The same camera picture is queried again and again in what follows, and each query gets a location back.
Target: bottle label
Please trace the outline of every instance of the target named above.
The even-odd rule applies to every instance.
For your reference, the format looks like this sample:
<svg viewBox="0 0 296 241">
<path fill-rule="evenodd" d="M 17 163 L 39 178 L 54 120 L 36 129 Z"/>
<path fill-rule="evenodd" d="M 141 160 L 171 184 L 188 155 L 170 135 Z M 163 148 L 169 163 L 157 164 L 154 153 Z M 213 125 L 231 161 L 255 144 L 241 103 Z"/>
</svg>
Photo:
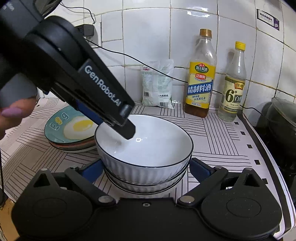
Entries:
<svg viewBox="0 0 296 241">
<path fill-rule="evenodd" d="M 190 62 L 186 103 L 208 109 L 216 67 L 202 62 Z"/>
<path fill-rule="evenodd" d="M 242 100 L 242 93 L 245 83 L 241 80 L 225 77 L 225 89 L 223 92 L 221 107 L 232 114 L 237 113 Z"/>
</svg>

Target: stack of bowls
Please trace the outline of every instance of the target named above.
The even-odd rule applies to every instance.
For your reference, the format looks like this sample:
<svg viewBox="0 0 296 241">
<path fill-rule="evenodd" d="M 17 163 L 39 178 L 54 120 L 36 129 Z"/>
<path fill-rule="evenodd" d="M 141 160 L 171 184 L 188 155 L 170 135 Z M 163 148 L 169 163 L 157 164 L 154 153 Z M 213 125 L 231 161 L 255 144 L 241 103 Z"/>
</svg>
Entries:
<svg viewBox="0 0 296 241">
<path fill-rule="evenodd" d="M 105 173 L 135 197 L 165 195 L 182 180 L 193 152 L 191 137 L 179 126 L 149 115 L 130 115 L 136 133 L 124 139 L 101 124 L 95 141 Z"/>
<path fill-rule="evenodd" d="M 67 106 L 47 121 L 44 134 L 53 147 L 78 153 L 96 148 L 94 132 L 97 127 L 84 114 Z"/>
</svg>

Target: brown liquid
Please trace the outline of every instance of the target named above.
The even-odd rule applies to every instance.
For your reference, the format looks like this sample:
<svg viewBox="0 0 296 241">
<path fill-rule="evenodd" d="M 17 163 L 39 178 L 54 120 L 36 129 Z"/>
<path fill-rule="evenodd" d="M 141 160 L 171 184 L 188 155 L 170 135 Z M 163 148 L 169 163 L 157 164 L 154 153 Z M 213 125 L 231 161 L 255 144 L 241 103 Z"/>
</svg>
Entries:
<svg viewBox="0 0 296 241">
<path fill-rule="evenodd" d="M 194 106 L 186 103 L 184 107 L 184 111 L 187 114 L 205 118 L 207 116 L 207 113 L 209 112 L 209 108 L 204 109 L 204 108 L 200 108 L 198 106 Z"/>
</svg>

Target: bottle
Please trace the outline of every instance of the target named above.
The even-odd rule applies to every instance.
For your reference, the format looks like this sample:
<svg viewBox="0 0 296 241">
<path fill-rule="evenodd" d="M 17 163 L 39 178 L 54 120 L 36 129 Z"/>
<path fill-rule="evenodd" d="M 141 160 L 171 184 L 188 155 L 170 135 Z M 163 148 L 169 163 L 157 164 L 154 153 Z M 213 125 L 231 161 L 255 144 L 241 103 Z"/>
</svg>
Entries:
<svg viewBox="0 0 296 241">
<path fill-rule="evenodd" d="M 234 57 L 225 76 L 225 87 L 218 116 L 227 122 L 234 121 L 242 100 L 242 93 L 247 77 L 246 67 L 244 65 L 245 49 L 246 45 L 244 43 L 235 42 Z"/>
<path fill-rule="evenodd" d="M 217 56 L 211 43 L 212 31 L 200 30 L 200 40 L 190 60 L 187 98 L 184 111 L 187 114 L 206 117 L 216 72 Z"/>
</svg>

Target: brown bottle cap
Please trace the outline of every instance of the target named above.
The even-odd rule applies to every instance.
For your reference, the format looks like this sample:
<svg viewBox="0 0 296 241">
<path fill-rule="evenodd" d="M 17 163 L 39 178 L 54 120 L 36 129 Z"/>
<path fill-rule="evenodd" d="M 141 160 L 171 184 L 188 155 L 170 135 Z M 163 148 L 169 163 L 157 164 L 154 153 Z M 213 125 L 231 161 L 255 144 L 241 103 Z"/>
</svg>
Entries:
<svg viewBox="0 0 296 241">
<path fill-rule="evenodd" d="M 212 37 L 212 31 L 209 29 L 205 29 L 205 28 L 201 28 L 200 29 L 200 36 L 204 36 L 204 37 Z"/>
</svg>

